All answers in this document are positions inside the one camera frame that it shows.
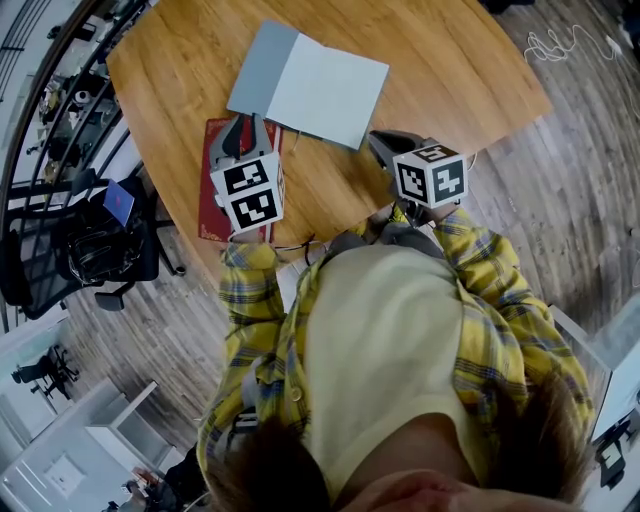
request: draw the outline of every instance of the white cube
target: white cube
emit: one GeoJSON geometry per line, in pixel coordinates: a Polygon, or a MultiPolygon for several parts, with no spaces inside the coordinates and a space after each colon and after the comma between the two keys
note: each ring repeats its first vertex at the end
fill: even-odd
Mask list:
{"type": "Polygon", "coordinates": [[[216,203],[226,211],[235,233],[282,219],[284,175],[277,151],[216,170],[211,180],[216,203]]]}
{"type": "Polygon", "coordinates": [[[436,208],[467,195],[467,160],[443,144],[395,156],[393,166],[402,198],[436,208]]]}

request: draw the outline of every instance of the yellow plaid shirt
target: yellow plaid shirt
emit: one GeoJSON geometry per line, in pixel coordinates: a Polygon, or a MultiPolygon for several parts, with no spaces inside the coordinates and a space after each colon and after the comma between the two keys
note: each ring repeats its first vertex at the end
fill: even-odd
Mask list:
{"type": "MultiPolygon", "coordinates": [[[[567,414],[575,417],[576,435],[586,434],[593,405],[584,371],[555,329],[547,306],[533,296],[518,271],[510,242],[476,226],[463,210],[447,217],[435,232],[458,274],[463,324],[454,388],[467,412],[488,440],[497,443],[493,424],[498,410],[487,384],[499,384],[522,406],[536,384],[555,371],[573,397],[567,414]]],[[[244,408],[242,378],[256,358],[262,358],[256,368],[260,421],[277,414],[302,435],[313,414],[303,361],[323,260],[300,276],[289,314],[276,280],[278,258],[269,245],[230,244],[222,261],[226,270],[220,298],[231,322],[228,369],[199,431],[198,459],[205,472],[222,432],[244,408]]]]}

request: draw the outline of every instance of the light yellow t-shirt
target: light yellow t-shirt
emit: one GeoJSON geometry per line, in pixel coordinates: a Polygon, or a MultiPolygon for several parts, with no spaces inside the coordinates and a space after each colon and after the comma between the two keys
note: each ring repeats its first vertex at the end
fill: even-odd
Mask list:
{"type": "Polygon", "coordinates": [[[479,430],[453,388],[462,314],[451,268],[413,249],[352,249],[322,268],[307,325],[307,447],[332,495],[384,439],[427,413],[451,418],[484,480],[479,430]]]}

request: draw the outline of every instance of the wooden table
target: wooden table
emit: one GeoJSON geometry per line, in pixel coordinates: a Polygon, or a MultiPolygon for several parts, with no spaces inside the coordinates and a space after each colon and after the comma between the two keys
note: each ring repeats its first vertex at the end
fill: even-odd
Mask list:
{"type": "MultiPolygon", "coordinates": [[[[133,139],[186,244],[215,283],[214,242],[198,238],[205,122],[225,105],[267,19],[385,62],[371,126],[432,136],[469,155],[550,111],[532,70],[477,0],[161,0],[107,60],[133,139]]],[[[391,201],[369,150],[284,138],[278,245],[332,239],[391,201]]]]}

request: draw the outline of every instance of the hair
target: hair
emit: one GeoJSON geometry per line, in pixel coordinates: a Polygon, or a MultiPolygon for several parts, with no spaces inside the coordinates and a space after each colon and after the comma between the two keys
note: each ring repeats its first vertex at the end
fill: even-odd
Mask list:
{"type": "MultiPolygon", "coordinates": [[[[524,410],[502,389],[496,390],[500,439],[487,488],[574,501],[588,466],[584,439],[576,439],[566,384],[547,377],[524,410]]],[[[208,462],[204,475],[214,510],[327,512],[331,502],[318,464],[296,433],[273,416],[246,436],[224,463],[208,462]]]]}

